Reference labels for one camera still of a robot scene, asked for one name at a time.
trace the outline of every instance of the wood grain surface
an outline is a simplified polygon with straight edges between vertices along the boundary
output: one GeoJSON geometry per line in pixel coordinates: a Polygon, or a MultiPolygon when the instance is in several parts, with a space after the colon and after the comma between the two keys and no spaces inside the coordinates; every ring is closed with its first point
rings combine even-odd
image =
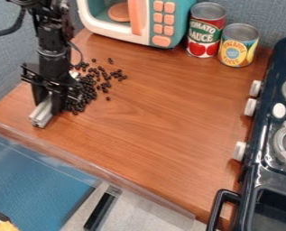
{"type": "MultiPolygon", "coordinates": [[[[240,164],[231,159],[232,151],[249,132],[244,105],[252,81],[263,78],[271,51],[260,48],[252,65],[233,69],[217,58],[190,57],[182,45],[160,50],[87,30],[74,42],[86,60],[97,58],[107,72],[120,68],[129,79],[112,81],[110,102],[99,94],[85,113],[63,113],[44,130],[28,120],[34,105],[31,88],[23,83],[0,102],[0,133],[118,183],[92,167],[99,166],[206,223],[217,191],[238,190],[240,164]]],[[[230,212],[224,208],[224,227],[230,212]]]]}

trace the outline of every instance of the black stove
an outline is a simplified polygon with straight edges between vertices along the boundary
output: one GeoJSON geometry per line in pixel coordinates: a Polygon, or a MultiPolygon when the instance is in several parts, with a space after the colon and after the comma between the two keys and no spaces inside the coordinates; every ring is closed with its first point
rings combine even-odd
{"type": "Polygon", "coordinates": [[[235,204],[230,230],[286,231],[286,39],[279,41],[263,82],[255,81],[244,114],[253,116],[247,143],[238,142],[242,162],[238,193],[217,193],[208,222],[216,230],[224,203],[235,204]]]}

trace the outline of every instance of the black bean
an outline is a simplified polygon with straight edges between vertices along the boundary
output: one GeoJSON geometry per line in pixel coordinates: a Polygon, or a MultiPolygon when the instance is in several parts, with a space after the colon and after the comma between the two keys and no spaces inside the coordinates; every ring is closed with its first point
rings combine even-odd
{"type": "Polygon", "coordinates": [[[109,62],[110,64],[114,64],[114,61],[113,61],[112,58],[108,58],[108,62],[109,62]]]}

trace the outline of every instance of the tomato sauce can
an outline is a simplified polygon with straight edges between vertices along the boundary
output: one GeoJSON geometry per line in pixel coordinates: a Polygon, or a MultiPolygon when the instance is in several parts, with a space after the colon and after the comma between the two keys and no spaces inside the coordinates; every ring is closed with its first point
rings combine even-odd
{"type": "Polygon", "coordinates": [[[191,8],[187,51],[207,58],[217,55],[222,30],[226,22],[226,10],[215,3],[200,3],[191,8]]]}
{"type": "Polygon", "coordinates": [[[223,30],[218,58],[230,67],[242,68],[253,62],[259,32],[252,25],[234,23],[223,30]]]}

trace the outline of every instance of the microwave button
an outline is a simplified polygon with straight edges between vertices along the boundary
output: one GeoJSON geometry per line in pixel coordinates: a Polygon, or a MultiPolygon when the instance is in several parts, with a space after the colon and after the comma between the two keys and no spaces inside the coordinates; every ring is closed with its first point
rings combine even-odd
{"type": "Polygon", "coordinates": [[[164,11],[167,14],[173,14],[175,12],[175,9],[176,9],[175,3],[168,2],[164,6],[164,11]]]}
{"type": "Polygon", "coordinates": [[[172,36],[174,34],[173,26],[166,25],[164,27],[164,34],[167,35],[167,36],[172,36]]]}
{"type": "Polygon", "coordinates": [[[160,47],[169,47],[171,45],[171,39],[168,37],[155,35],[152,38],[153,44],[160,46],[160,47]]]}
{"type": "Polygon", "coordinates": [[[166,14],[164,16],[164,22],[165,22],[165,24],[168,24],[168,25],[174,25],[175,24],[175,16],[172,14],[166,14]]]}
{"type": "Polygon", "coordinates": [[[153,9],[154,11],[163,11],[164,2],[163,1],[154,1],[153,9]]]}
{"type": "Polygon", "coordinates": [[[155,13],[153,15],[153,20],[155,23],[162,23],[163,22],[163,14],[155,13]]]}
{"type": "Polygon", "coordinates": [[[155,24],[153,30],[156,33],[163,33],[163,26],[161,24],[155,24]]]}

